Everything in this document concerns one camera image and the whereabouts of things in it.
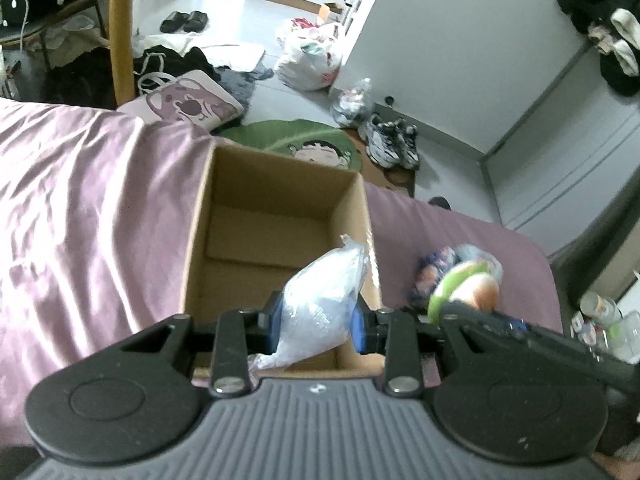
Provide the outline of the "grey pink plush toy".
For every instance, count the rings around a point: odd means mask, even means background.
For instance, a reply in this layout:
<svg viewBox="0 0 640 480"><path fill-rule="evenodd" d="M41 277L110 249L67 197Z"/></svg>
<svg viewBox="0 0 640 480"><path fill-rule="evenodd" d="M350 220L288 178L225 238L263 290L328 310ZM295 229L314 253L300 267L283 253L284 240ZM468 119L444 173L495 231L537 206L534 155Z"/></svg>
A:
<svg viewBox="0 0 640 480"><path fill-rule="evenodd" d="M488 265L487 272L498 282L501 283L503 279L503 267L499 260L491 255L490 252L485 252L483 249L471 244L460 244L454 246L454 253L456 254L458 263L462 262L481 262L484 261Z"/></svg>

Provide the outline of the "white black sneaker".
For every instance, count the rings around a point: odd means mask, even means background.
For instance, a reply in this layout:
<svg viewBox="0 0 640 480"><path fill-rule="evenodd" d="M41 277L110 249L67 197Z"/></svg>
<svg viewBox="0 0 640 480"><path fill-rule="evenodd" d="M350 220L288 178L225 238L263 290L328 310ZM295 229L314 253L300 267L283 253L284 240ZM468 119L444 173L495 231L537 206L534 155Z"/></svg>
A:
<svg viewBox="0 0 640 480"><path fill-rule="evenodd" d="M420 155L416 148L418 128L408 124L405 119L398 118L393 122L395 133L395 148L401 166L410 171L420 168Z"/></svg>
<svg viewBox="0 0 640 480"><path fill-rule="evenodd" d="M390 169L400 164L394 124L386 125L381 116L374 113L358 127L358 136L375 165Z"/></svg>

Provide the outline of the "round white gold table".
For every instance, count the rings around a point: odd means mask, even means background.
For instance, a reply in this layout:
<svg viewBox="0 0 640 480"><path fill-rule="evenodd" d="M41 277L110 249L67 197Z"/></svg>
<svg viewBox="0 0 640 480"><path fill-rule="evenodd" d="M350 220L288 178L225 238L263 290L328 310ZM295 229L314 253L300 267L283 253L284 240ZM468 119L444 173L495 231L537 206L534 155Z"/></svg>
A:
<svg viewBox="0 0 640 480"><path fill-rule="evenodd" d="M134 99L132 4L134 0L108 0L108 34L115 101L118 106Z"/></svg>

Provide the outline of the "hanging black white clothes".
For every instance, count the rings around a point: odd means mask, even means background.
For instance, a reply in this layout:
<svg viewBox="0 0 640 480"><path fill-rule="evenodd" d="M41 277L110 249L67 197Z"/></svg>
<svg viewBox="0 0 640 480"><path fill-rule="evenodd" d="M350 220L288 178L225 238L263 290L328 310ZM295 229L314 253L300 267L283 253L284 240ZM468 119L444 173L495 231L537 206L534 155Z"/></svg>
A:
<svg viewBox="0 0 640 480"><path fill-rule="evenodd" d="M600 73L619 96L639 93L639 0L556 0L599 53Z"/></svg>

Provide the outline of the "brown folded board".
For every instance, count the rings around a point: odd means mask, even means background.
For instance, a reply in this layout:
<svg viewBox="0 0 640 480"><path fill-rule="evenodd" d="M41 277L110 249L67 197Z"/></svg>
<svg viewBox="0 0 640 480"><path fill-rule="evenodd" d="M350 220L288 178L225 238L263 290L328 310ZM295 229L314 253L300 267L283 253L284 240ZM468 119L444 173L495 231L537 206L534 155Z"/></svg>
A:
<svg viewBox="0 0 640 480"><path fill-rule="evenodd" d="M620 195L576 240L551 259L561 309L575 310L579 298L618 256L639 224L639 196Z"/></svg>

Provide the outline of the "small grey plastic bag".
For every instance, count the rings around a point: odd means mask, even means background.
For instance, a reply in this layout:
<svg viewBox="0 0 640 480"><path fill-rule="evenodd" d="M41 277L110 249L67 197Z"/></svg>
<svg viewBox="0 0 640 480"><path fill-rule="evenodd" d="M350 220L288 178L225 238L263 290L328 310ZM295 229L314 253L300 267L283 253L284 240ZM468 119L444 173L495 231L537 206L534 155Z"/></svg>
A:
<svg viewBox="0 0 640 480"><path fill-rule="evenodd" d="M374 108L371 81L363 78L337 95L331 104L331 115L341 128L357 128L371 116Z"/></svg>

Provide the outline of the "black slippers pair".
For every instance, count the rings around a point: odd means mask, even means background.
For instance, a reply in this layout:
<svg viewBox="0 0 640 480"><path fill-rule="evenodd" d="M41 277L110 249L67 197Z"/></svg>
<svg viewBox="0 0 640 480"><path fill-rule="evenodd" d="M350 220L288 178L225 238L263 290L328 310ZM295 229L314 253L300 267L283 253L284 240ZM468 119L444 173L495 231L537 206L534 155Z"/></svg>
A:
<svg viewBox="0 0 640 480"><path fill-rule="evenodd" d="M204 12L192 11L191 13L183 13L174 11L160 23L160 32L163 34L173 34L179 30L202 32L207 23L208 15Z"/></svg>

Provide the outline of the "blue planet tissue pack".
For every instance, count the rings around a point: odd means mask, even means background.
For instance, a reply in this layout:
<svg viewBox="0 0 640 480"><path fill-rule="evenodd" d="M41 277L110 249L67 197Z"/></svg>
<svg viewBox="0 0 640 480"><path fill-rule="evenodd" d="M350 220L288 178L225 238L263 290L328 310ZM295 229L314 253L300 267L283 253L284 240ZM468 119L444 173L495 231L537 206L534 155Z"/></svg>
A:
<svg viewBox="0 0 640 480"><path fill-rule="evenodd" d="M446 246L419 260L416 278L409 294L409 306L426 311L431 296L444 276L460 259L454 248Z"/></svg>

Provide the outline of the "white pill bottle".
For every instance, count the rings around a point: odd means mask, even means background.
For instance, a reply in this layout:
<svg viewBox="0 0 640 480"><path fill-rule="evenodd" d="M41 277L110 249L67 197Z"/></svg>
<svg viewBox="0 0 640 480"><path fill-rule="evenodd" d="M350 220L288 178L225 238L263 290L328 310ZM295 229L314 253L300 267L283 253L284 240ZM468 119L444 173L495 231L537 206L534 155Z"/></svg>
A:
<svg viewBox="0 0 640 480"><path fill-rule="evenodd" d="M583 315L603 328L608 328L622 319L620 309L614 300L604 298L592 290L582 295L579 309Z"/></svg>

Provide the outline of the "pink bear cushion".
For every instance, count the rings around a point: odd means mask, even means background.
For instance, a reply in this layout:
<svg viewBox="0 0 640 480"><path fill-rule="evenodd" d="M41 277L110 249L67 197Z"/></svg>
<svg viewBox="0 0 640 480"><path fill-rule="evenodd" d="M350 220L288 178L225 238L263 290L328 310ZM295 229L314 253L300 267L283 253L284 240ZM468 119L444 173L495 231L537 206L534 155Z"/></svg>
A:
<svg viewBox="0 0 640 480"><path fill-rule="evenodd" d="M233 122L244 114L243 105L201 70L191 70L174 77L150 73L151 78L165 82L153 90L142 90L140 96L122 104L117 110L141 118L147 125L154 122L190 122L206 131Z"/></svg>

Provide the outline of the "hamburger plush toy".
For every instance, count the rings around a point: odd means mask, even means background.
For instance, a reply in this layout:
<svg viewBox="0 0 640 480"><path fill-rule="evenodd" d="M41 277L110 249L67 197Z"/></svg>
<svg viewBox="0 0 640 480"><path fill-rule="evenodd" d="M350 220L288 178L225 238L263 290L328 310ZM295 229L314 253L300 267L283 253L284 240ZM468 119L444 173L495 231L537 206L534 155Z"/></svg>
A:
<svg viewBox="0 0 640 480"><path fill-rule="evenodd" d="M431 324L437 324L442 306L461 301L485 313L497 310L500 284L494 277L496 266L489 260L468 260L456 264L439 281L427 307Z"/></svg>

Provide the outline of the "white black sneaker left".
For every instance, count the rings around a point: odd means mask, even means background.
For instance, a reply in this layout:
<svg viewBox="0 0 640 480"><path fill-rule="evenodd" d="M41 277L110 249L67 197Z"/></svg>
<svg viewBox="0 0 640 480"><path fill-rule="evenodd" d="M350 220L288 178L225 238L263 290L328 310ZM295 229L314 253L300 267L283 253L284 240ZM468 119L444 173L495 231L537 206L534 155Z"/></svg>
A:
<svg viewBox="0 0 640 480"><path fill-rule="evenodd" d="M394 124L386 125L381 116L374 113L358 127L358 136L375 165L390 169L400 164Z"/></svg>

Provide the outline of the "white black sneaker right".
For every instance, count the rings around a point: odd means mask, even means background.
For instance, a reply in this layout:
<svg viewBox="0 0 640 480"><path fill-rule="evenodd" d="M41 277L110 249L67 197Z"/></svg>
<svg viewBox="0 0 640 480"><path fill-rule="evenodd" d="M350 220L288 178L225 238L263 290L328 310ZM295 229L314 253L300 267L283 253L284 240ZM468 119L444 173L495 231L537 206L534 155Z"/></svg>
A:
<svg viewBox="0 0 640 480"><path fill-rule="evenodd" d="M420 168L420 155L416 148L418 128L408 124L405 119L398 118L393 122L395 133L395 148L401 166L410 171Z"/></svg>

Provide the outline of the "clear plastic bag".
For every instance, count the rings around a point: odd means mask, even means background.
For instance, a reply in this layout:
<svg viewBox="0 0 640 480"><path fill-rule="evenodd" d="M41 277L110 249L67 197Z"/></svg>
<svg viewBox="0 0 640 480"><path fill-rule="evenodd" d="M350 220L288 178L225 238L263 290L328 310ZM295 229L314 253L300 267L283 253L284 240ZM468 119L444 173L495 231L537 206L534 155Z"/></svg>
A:
<svg viewBox="0 0 640 480"><path fill-rule="evenodd" d="M346 342L369 258L363 244L341 240L285 284L277 349L250 356L251 372L287 368Z"/></svg>

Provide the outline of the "brown cardboard box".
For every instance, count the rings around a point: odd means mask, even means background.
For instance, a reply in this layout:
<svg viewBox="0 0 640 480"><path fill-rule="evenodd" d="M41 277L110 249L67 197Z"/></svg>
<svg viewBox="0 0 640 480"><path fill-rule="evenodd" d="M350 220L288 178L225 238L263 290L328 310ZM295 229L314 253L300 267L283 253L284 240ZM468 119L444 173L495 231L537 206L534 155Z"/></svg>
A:
<svg viewBox="0 0 640 480"><path fill-rule="evenodd" d="M375 255L360 174L217 145L198 190L180 309L197 326L260 309L343 236Z"/></svg>

